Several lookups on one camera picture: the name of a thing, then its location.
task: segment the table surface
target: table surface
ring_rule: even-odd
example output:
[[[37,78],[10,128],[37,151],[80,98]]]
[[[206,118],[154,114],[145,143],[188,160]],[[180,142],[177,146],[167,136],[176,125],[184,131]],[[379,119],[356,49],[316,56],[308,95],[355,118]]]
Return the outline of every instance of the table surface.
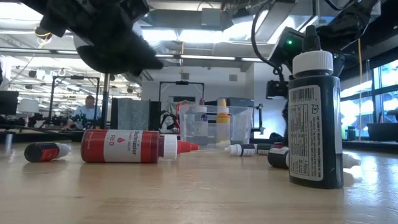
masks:
[[[266,156],[182,154],[158,164],[28,163],[0,153],[0,219],[8,223],[398,223],[398,156],[353,152],[340,190],[302,187]]]

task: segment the clear plastic bin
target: clear plastic bin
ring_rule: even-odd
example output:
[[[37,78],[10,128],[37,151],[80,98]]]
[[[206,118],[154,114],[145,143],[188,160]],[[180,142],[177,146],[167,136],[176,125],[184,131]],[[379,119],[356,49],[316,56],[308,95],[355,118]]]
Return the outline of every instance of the clear plastic bin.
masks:
[[[226,124],[217,123],[217,114],[222,114],[218,112],[221,111],[218,108],[218,106],[181,105],[179,112],[181,140],[199,144],[201,149],[223,149],[230,144],[249,143],[253,109],[229,106],[229,124]]]

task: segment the small black bottle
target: small black bottle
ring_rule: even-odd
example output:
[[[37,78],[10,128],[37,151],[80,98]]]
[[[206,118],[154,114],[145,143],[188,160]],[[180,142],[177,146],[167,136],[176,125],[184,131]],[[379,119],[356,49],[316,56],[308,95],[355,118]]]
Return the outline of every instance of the small black bottle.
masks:
[[[308,26],[303,53],[293,59],[289,82],[289,177],[307,187],[343,186],[340,79],[333,56],[322,51],[315,26]]]

